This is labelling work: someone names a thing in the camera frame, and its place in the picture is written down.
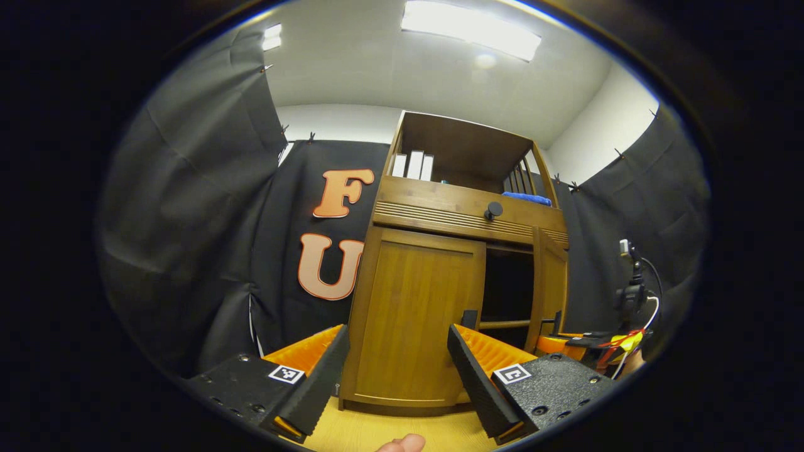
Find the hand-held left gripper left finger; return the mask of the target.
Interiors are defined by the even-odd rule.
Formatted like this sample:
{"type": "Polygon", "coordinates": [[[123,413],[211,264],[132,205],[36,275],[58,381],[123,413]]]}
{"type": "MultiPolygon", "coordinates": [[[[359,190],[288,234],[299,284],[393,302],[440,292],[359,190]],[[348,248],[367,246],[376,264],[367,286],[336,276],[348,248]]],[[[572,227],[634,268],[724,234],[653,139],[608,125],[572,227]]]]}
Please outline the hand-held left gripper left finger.
{"type": "Polygon", "coordinates": [[[349,352],[339,324],[264,357],[237,354],[186,381],[219,412],[304,443],[318,426],[349,352]]]}

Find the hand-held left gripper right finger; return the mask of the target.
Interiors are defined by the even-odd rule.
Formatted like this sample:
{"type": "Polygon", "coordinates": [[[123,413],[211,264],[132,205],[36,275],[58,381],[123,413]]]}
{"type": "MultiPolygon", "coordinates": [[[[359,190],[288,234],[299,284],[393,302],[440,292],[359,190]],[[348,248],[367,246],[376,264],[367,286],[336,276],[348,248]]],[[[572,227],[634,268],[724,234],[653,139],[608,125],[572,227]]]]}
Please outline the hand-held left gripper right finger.
{"type": "Polygon", "coordinates": [[[536,357],[452,324],[447,350],[486,435],[502,446],[586,414],[616,381],[563,353],[536,357]]]}

